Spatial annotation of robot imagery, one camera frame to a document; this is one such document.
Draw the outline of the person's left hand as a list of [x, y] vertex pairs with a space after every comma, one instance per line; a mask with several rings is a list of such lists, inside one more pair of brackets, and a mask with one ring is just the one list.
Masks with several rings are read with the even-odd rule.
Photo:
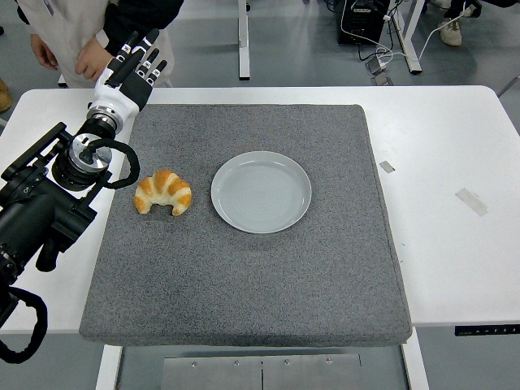
[[77, 55], [75, 72], [86, 80], [97, 82], [112, 58], [98, 39], [93, 37]]

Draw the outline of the person's right hand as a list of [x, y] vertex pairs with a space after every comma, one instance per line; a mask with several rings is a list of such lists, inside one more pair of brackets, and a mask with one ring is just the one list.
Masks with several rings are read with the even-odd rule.
[[37, 35], [30, 35], [30, 45], [36, 60], [46, 69], [58, 70], [58, 62], [47, 44]]

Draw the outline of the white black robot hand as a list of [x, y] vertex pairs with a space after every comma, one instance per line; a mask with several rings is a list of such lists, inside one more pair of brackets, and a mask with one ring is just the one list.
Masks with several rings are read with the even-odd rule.
[[89, 119], [105, 117], [121, 128], [143, 110], [167, 67], [167, 60], [158, 58], [159, 48], [154, 45], [158, 36], [156, 28], [143, 38], [136, 32], [130, 35], [95, 85]]

